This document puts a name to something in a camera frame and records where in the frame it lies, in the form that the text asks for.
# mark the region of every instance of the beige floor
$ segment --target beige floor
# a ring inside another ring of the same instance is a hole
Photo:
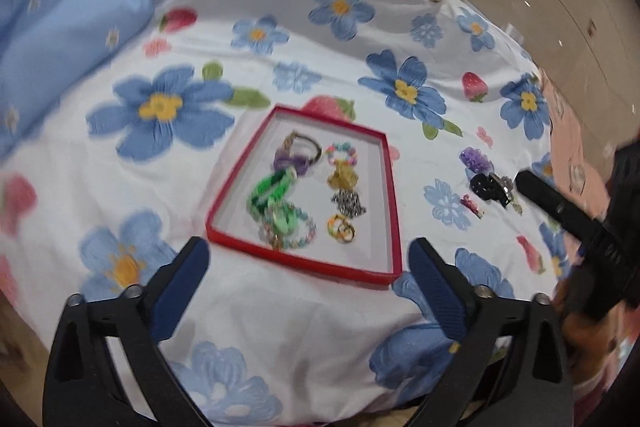
[[[580,118],[588,161],[607,177],[607,145],[632,137],[640,126],[640,55],[634,53],[640,50],[640,10],[634,0],[469,1],[498,26],[511,24],[524,36],[526,49]],[[596,28],[593,36],[590,21]],[[46,352],[25,340],[29,335],[23,326],[17,330],[33,369],[22,373],[0,367],[0,378],[40,420]],[[400,414],[395,423],[401,425],[404,418]]]

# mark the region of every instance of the screw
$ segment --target screw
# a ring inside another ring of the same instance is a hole
[[[142,286],[138,284],[132,284],[122,293],[127,299],[135,299],[142,295]]]
[[[66,300],[67,306],[78,306],[84,302],[84,296],[81,293],[74,293]]]
[[[542,304],[545,306],[549,306],[549,304],[551,304],[551,299],[546,293],[536,293],[535,295],[533,295],[533,300],[538,304]]]
[[[489,286],[485,286],[484,284],[474,286],[474,292],[481,299],[490,299],[491,297],[495,296],[494,291],[489,288]]]

